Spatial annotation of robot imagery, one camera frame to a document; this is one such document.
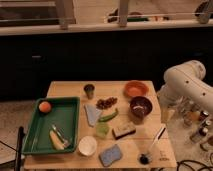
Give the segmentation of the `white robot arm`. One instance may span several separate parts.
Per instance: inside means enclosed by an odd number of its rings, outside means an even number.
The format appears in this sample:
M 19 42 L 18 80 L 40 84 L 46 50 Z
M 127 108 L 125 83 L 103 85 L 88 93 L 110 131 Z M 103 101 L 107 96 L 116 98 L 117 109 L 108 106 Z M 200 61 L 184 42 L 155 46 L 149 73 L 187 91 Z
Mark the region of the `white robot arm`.
M 213 87 L 202 81 L 205 74 L 205 66 L 197 60 L 167 69 L 164 72 L 165 84 L 158 92 L 160 106 L 168 108 L 177 105 L 185 97 L 213 114 Z

